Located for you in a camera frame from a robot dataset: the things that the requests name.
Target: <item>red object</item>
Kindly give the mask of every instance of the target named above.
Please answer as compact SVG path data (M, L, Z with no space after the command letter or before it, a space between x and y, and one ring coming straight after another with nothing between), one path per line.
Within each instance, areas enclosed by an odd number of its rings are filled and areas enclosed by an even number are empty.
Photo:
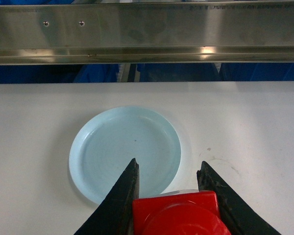
M133 217L134 235L231 235L213 191L136 199Z

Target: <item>screw hole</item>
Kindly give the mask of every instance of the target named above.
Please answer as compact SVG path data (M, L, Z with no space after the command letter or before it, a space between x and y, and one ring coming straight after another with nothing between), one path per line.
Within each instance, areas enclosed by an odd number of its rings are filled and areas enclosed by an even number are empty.
M85 26L85 22L84 22L84 21L80 21L80 22L79 22L79 25L80 25L81 27L84 27L84 26Z
M48 21L44 21L43 24L44 24L44 27L49 27L49 22Z

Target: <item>metal frame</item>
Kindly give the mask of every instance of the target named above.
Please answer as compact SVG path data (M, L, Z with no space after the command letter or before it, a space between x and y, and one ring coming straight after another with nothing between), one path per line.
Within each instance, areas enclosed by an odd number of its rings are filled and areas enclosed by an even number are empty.
M0 6L0 64L294 62L294 1Z

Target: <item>blue container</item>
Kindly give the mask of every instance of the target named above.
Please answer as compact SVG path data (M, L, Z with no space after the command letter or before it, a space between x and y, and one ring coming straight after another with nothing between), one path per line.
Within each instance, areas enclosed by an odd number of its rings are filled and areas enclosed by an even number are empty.
M221 81L213 63L138 64L141 82Z
M223 81L294 81L294 63L222 63Z

